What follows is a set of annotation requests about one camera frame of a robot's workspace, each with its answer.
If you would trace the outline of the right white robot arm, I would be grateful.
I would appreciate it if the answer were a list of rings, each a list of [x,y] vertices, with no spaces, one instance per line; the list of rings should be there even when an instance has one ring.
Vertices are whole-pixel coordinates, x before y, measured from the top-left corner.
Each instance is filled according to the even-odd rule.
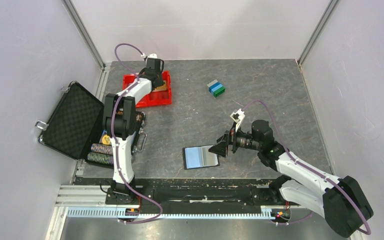
[[[343,178],[324,172],[296,156],[275,140],[268,121],[258,119],[249,132],[234,123],[209,152],[227,157],[239,148],[254,150],[260,162],[280,173],[269,185],[269,199],[275,204],[292,202],[323,217],[328,226],[343,238],[365,227],[374,211],[359,183],[351,176]]]

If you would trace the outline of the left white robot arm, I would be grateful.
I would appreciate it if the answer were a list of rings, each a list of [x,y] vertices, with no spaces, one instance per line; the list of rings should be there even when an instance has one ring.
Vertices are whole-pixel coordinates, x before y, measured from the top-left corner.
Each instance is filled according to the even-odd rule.
[[[124,90],[104,99],[103,129],[110,137],[113,152],[113,178],[107,190],[106,204],[132,204],[137,198],[132,168],[132,143],[141,129],[137,103],[154,89],[164,85],[164,61],[156,54],[145,58],[145,67]]]

